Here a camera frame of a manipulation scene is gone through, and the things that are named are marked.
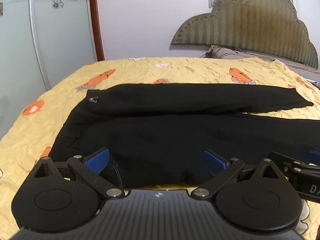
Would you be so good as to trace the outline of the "black pants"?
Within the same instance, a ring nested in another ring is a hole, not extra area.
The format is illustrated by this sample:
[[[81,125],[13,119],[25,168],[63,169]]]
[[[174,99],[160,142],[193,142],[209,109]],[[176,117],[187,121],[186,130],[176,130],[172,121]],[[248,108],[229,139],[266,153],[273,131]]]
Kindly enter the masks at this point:
[[[311,105],[295,89],[240,84],[126,84],[89,90],[50,151],[53,161],[105,147],[101,176],[125,188],[202,184],[205,150],[257,164],[271,152],[309,161],[319,122],[268,117]]]

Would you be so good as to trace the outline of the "yellow carrot print bedsheet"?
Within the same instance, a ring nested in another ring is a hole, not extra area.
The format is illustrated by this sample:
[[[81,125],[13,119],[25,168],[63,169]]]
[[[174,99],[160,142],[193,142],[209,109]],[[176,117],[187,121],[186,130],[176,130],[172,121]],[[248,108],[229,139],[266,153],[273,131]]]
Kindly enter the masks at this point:
[[[11,201],[38,159],[47,155],[71,110],[88,89],[125,83],[239,83],[294,88],[313,106],[270,113],[287,119],[319,119],[319,90],[290,65],[257,57],[237,60],[149,57],[83,66],[51,90],[27,100],[1,139],[1,239],[17,232]]]

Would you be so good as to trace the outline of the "black white patterned cloth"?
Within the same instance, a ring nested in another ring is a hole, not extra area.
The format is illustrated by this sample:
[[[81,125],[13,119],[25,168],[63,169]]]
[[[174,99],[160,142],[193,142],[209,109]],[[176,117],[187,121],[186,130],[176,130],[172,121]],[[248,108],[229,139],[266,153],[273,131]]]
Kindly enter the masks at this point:
[[[319,81],[312,81],[311,82],[315,87],[317,87],[318,89],[320,89],[320,82]]]

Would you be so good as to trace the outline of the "patterned pillow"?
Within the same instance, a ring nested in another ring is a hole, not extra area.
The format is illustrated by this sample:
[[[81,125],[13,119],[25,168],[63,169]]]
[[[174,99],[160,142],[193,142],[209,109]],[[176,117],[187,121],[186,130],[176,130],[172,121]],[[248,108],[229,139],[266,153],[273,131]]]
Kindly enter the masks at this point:
[[[205,58],[212,59],[230,59],[239,60],[247,59],[250,57],[256,57],[267,62],[273,62],[279,60],[280,62],[287,65],[292,71],[299,75],[311,75],[319,76],[319,70],[312,68],[306,64],[291,61],[283,57],[278,57],[270,54],[257,53],[256,51],[244,50],[244,49],[231,49],[227,47],[211,45],[209,50],[204,55]]]

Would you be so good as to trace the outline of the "frosted glass wardrobe door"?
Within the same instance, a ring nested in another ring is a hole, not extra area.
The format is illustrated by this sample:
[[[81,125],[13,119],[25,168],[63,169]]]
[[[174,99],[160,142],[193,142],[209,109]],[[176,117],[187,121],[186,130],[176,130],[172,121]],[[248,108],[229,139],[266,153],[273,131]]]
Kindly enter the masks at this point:
[[[96,60],[89,0],[1,0],[1,135],[41,94]]]

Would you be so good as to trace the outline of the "olive padded headboard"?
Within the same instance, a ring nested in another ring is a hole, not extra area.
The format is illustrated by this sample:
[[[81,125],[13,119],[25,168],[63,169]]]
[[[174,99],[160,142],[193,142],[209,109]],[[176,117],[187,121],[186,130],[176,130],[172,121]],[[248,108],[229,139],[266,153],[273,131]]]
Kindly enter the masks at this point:
[[[217,0],[210,13],[186,20],[171,43],[241,48],[319,66],[307,27],[290,0]]]

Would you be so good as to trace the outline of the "brown wooden door frame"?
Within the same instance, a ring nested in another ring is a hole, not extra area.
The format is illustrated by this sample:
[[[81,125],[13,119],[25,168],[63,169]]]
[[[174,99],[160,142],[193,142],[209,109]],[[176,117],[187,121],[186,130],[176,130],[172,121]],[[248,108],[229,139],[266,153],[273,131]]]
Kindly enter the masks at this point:
[[[97,61],[104,61],[105,55],[104,55],[104,49],[103,49],[103,42],[101,38],[98,0],[89,0],[89,5],[90,5],[92,35],[93,35],[95,52],[97,55]]]

